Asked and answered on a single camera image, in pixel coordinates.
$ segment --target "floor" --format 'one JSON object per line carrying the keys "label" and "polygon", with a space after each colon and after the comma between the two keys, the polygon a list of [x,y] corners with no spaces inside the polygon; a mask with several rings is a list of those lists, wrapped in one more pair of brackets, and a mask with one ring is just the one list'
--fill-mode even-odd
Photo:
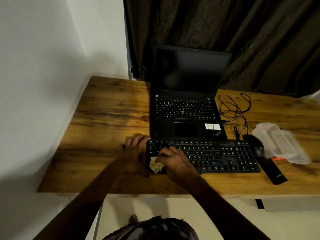
{"label": "floor", "polygon": [[[109,195],[100,215],[96,240],[127,224],[132,214],[139,221],[161,215],[162,218],[183,218],[200,240],[222,240],[217,228],[191,196],[139,196]],[[320,239],[319,198],[286,198],[263,200],[266,209],[258,209],[254,199],[227,198],[240,213],[261,229],[272,240]]]}

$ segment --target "wood grain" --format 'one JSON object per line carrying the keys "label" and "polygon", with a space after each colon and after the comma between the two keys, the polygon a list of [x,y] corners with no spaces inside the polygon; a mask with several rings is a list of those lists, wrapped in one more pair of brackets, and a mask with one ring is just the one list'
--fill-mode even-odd
{"label": "wood grain", "polygon": [[[81,192],[114,160],[126,136],[149,134],[149,89],[149,83],[142,81],[91,77],[39,192]],[[238,91],[219,90],[217,95],[220,94],[231,96],[242,109],[248,106]],[[288,179],[278,186],[264,172],[202,177],[223,195],[320,195],[320,106],[288,96],[247,94],[252,98],[251,110],[245,114],[249,132],[258,123],[275,123],[296,136],[313,162],[295,165],[277,161]],[[229,126],[225,128],[228,138],[234,139]],[[185,194],[186,191],[166,175],[155,175],[152,179],[123,175],[114,183],[111,193]]]}

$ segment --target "left hand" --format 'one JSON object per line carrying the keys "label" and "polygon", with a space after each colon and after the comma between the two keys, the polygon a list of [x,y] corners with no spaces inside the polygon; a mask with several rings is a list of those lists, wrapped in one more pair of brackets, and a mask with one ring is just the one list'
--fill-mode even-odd
{"label": "left hand", "polygon": [[140,133],[126,139],[125,143],[122,144],[120,155],[114,161],[117,167],[121,169],[121,173],[138,173],[147,178],[152,177],[152,174],[145,169],[142,163],[144,146],[149,140],[149,136]]}

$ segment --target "laptop touchpad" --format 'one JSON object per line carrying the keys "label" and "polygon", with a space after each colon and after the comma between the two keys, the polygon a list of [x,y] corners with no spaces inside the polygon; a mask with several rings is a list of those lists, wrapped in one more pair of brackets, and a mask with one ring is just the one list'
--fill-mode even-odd
{"label": "laptop touchpad", "polygon": [[199,137],[195,123],[174,123],[176,137]]}

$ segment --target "person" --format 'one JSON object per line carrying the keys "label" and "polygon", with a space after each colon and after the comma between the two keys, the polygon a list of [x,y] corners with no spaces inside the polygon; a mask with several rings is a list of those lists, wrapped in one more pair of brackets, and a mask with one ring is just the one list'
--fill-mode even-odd
{"label": "person", "polygon": [[[34,239],[82,240],[102,205],[112,184],[120,174],[138,173],[152,177],[144,165],[143,154],[149,136],[136,134],[122,145],[121,153],[67,205]],[[189,192],[208,214],[225,240],[269,239],[262,231],[226,202],[197,173],[181,150],[163,148],[156,160],[166,166],[167,176]],[[106,236],[105,240],[129,239],[187,239],[198,240],[194,229],[185,221],[161,216],[130,224]]]}

